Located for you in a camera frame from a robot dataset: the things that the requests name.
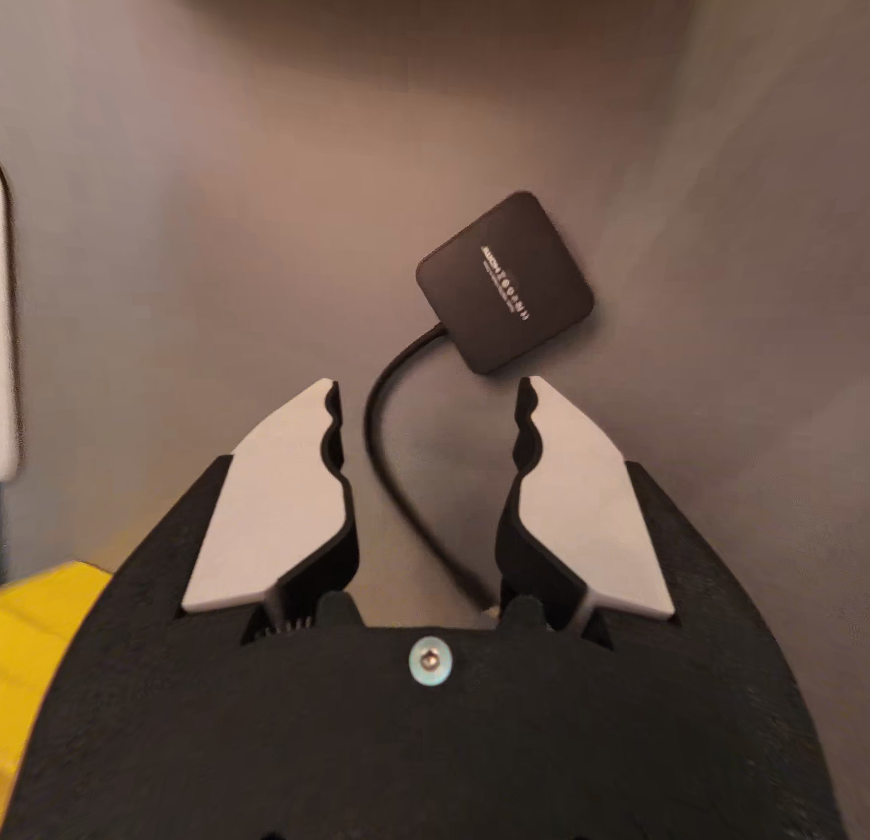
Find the yellow plastic bin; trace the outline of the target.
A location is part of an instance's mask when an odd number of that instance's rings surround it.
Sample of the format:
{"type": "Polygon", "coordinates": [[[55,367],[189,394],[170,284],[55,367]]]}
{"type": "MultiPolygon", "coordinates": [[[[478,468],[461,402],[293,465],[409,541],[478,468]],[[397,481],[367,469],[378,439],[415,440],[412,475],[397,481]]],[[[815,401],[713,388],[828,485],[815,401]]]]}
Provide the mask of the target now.
{"type": "Polygon", "coordinates": [[[58,666],[111,573],[83,562],[1,589],[1,808],[58,666]]]}

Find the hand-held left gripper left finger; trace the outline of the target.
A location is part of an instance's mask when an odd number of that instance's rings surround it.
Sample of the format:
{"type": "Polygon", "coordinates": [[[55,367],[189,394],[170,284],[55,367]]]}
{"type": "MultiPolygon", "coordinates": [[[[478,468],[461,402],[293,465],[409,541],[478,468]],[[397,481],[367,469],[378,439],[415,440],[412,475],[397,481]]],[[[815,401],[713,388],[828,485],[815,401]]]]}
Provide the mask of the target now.
{"type": "Polygon", "coordinates": [[[358,571],[339,385],[323,378],[235,447],[181,601],[187,615],[258,605],[274,631],[313,625],[358,571]]]}

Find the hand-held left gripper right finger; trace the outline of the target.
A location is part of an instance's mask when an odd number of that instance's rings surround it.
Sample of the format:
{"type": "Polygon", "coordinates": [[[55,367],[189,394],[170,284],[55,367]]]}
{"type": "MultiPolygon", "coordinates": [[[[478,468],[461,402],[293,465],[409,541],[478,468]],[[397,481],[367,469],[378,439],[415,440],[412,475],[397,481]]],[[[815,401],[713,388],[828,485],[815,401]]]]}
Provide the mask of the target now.
{"type": "Polygon", "coordinates": [[[556,631],[582,633],[596,612],[657,622],[676,614],[623,454],[539,376],[517,389],[516,475],[495,560],[507,608],[531,596],[556,631]]]}

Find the black hdmi adapter hub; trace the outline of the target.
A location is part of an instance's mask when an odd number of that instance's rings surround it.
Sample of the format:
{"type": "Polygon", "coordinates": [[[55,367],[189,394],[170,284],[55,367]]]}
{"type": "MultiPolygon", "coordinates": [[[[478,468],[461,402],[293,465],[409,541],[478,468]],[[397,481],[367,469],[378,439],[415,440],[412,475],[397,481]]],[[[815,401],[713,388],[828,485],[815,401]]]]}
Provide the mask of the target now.
{"type": "Polygon", "coordinates": [[[408,364],[450,340],[476,375],[500,371],[582,324],[595,297],[538,199],[519,191],[419,261],[415,277],[438,322],[381,370],[363,412],[364,449],[377,481],[406,525],[480,612],[496,604],[485,582],[447,549],[405,493],[388,462],[383,411],[408,364]]]}

